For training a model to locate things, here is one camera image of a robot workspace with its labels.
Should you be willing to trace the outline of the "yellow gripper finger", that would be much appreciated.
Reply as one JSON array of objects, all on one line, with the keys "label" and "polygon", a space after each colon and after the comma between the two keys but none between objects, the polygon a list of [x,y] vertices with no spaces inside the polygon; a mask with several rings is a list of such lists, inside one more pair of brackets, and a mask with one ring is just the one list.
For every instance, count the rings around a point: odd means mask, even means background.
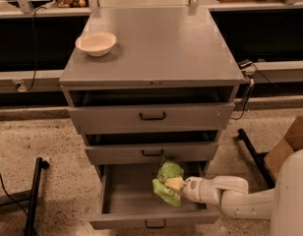
[{"label": "yellow gripper finger", "polygon": [[183,180],[182,177],[174,177],[167,179],[164,185],[174,191],[181,191],[186,185],[186,182]]}]

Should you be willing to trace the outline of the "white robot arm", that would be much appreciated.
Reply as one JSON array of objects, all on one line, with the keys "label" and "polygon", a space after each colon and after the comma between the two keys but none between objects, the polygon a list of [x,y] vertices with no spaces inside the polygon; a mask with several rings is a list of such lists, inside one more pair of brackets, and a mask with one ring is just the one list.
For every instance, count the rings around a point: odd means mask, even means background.
[{"label": "white robot arm", "polygon": [[303,236],[303,149],[282,164],[272,189],[251,194],[235,176],[170,178],[165,186],[199,204],[215,205],[234,218],[268,219],[270,236]]}]

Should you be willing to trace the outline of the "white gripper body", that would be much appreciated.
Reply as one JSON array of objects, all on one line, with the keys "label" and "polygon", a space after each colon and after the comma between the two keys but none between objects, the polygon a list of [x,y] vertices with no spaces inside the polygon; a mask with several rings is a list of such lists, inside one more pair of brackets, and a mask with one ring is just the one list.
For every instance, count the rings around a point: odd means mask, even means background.
[{"label": "white gripper body", "polygon": [[182,196],[189,201],[202,203],[202,184],[204,179],[201,177],[188,177],[185,180],[185,185],[182,188]]}]

